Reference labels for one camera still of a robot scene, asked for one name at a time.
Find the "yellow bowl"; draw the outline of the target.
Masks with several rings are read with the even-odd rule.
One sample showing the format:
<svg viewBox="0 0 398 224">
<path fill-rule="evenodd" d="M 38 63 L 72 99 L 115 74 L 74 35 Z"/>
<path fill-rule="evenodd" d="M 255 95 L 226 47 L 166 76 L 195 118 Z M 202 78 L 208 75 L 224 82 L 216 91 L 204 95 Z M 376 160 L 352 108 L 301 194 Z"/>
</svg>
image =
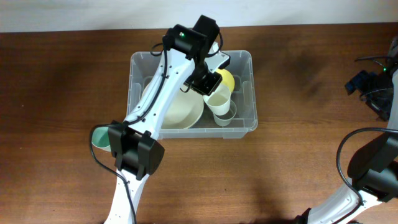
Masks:
<svg viewBox="0 0 398 224">
<path fill-rule="evenodd" d="M 217 73 L 219 73 L 222 76 L 222 81 L 221 83 L 226 85 L 229 89 L 229 91 L 232 93 L 235 87 L 235 80 L 233 75 L 227 70 L 227 69 L 217 69 Z"/>
</svg>

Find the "cream cup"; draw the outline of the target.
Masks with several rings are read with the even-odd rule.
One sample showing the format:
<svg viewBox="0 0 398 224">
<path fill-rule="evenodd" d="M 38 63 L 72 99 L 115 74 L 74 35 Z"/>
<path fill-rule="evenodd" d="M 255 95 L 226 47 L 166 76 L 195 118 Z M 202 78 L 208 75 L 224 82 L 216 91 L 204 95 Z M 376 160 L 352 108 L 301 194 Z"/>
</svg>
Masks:
<svg viewBox="0 0 398 224">
<path fill-rule="evenodd" d="M 231 92 L 226 85 L 220 84 L 211 95 L 204 95 L 203 100 L 213 114 L 222 116 L 229 111 Z"/>
</svg>

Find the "beige plate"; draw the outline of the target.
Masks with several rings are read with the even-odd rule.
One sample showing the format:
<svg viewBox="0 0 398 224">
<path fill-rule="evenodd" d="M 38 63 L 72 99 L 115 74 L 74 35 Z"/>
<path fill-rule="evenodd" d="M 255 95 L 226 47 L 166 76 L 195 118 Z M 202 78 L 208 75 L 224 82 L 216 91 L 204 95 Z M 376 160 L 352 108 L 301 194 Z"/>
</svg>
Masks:
<svg viewBox="0 0 398 224">
<path fill-rule="evenodd" d="M 162 123 L 162 129 L 187 129 L 192 127 L 204 111 L 203 96 L 193 90 L 178 91 Z"/>
</svg>

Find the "grey cup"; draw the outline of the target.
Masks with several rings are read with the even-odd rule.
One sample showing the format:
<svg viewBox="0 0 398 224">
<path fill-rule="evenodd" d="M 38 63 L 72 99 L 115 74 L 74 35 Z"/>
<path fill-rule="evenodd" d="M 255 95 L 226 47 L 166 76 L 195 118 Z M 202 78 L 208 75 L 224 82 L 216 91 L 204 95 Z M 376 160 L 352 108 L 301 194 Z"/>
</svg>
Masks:
<svg viewBox="0 0 398 224">
<path fill-rule="evenodd" d="M 229 111 L 224 115 L 213 115 L 214 121 L 218 126 L 227 126 L 232 122 L 232 119 L 236 116 L 237 107 L 234 101 L 230 102 Z"/>
</svg>

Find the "green cup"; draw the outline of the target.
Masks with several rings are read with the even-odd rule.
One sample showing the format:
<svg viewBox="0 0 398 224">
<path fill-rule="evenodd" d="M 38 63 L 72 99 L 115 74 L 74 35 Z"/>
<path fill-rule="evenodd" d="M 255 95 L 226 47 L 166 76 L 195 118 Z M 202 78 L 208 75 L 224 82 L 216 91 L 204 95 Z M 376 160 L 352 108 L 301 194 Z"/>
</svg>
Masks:
<svg viewBox="0 0 398 224">
<path fill-rule="evenodd" d="M 111 151 L 108 129 L 108 127 L 95 128 L 91 136 L 92 145 L 106 152 Z"/>
</svg>

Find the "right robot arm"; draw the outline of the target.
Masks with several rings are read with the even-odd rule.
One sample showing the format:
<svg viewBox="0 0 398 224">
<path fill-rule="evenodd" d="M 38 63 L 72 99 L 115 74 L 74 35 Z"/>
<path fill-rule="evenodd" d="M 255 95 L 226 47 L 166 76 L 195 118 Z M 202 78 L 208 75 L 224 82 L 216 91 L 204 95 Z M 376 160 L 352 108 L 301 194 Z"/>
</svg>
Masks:
<svg viewBox="0 0 398 224">
<path fill-rule="evenodd" d="M 379 74 L 360 71 L 345 84 L 350 95 L 360 93 L 364 101 L 383 121 L 385 128 L 361 128 L 347 134 L 336 152 L 336 168 L 343 185 L 321 205 L 308 208 L 294 219 L 297 224 L 354 223 L 365 210 L 397 198 L 397 38 L 393 38 L 386 55 L 368 56 L 380 63 Z M 352 156 L 347 172 L 340 157 L 346 141 L 359 133 L 379 132 Z"/>
</svg>

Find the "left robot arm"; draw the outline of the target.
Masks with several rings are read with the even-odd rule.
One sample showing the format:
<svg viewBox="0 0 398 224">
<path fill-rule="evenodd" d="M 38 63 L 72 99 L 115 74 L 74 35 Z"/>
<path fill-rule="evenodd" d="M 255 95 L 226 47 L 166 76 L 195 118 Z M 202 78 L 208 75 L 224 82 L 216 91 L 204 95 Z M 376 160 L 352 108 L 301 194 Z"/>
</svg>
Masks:
<svg viewBox="0 0 398 224">
<path fill-rule="evenodd" d="M 163 36 L 159 66 L 146 93 L 123 122 L 106 125 L 117 183 L 107 223 L 135 223 L 146 180 L 160 165 L 165 149 L 157 142 L 165 114 L 182 85 L 211 95 L 222 77 L 217 69 L 230 56 L 213 50 L 221 38 L 214 19 L 200 16 L 193 28 L 177 24 Z"/>
</svg>

